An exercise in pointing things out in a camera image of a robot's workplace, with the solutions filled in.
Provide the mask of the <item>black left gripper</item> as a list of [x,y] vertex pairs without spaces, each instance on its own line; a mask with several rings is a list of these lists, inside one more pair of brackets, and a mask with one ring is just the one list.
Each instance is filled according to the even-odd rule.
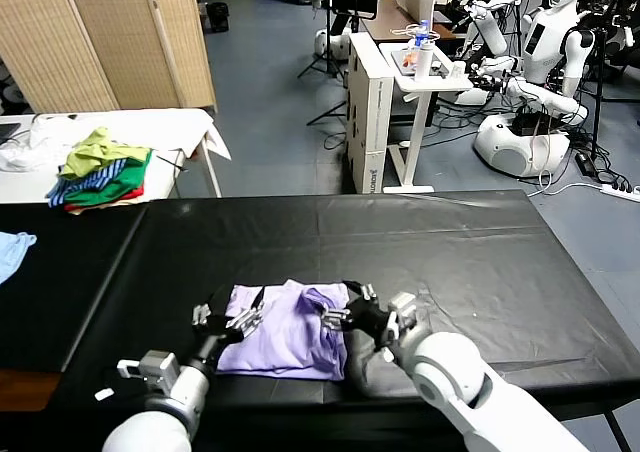
[[262,322],[264,293],[265,287],[262,287],[251,306],[229,320],[226,316],[210,316],[207,303],[194,306],[192,325],[197,337],[194,358],[207,368],[216,370],[225,349],[242,342]]

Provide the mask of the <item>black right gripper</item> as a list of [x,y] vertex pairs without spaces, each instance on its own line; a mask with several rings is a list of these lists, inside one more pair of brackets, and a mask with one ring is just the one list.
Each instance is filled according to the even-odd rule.
[[395,340],[395,314],[384,311],[377,301],[371,284],[344,280],[346,288],[360,298],[351,300],[347,308],[325,308],[321,314],[324,327],[335,331],[361,331],[373,339],[376,348],[383,348]]

